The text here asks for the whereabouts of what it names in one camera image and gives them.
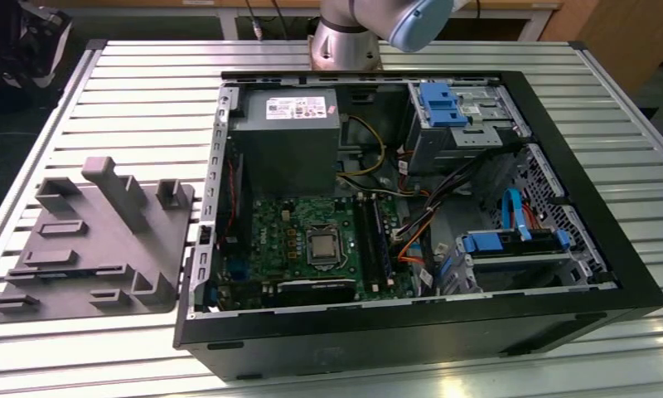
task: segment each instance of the cpu socket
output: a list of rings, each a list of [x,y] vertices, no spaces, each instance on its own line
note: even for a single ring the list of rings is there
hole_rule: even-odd
[[[313,226],[306,231],[308,264],[329,271],[341,263],[340,230],[333,225]]]

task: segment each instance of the power supply label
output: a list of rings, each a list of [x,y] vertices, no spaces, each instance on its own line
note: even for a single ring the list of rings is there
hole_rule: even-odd
[[[328,107],[324,97],[270,98],[266,102],[265,118],[325,119]]]

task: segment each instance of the aluminum slotted table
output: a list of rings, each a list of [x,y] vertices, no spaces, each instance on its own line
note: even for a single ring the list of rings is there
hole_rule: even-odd
[[[0,208],[0,292],[40,207],[44,177],[85,182],[110,156],[140,183],[204,191],[222,70],[305,70],[305,41],[92,43]],[[565,43],[381,49],[386,70],[521,70],[663,288],[663,138],[587,51]],[[189,242],[201,202],[194,203]],[[172,348],[174,312],[0,325],[0,394],[144,396],[663,396],[663,309],[542,355],[226,385]]]

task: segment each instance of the red wire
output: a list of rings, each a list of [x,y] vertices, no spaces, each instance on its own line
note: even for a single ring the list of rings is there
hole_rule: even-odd
[[[530,222],[530,227],[537,228],[541,223],[538,222],[538,219],[536,217],[536,214],[533,214],[533,210],[530,209],[530,206],[524,203],[524,210],[528,213],[529,216],[529,222]]]

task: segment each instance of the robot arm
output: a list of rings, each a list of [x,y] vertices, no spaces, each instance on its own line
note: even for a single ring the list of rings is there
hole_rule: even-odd
[[[438,35],[453,0],[322,0],[312,44],[316,69],[370,70],[380,61],[378,36],[405,52]]]

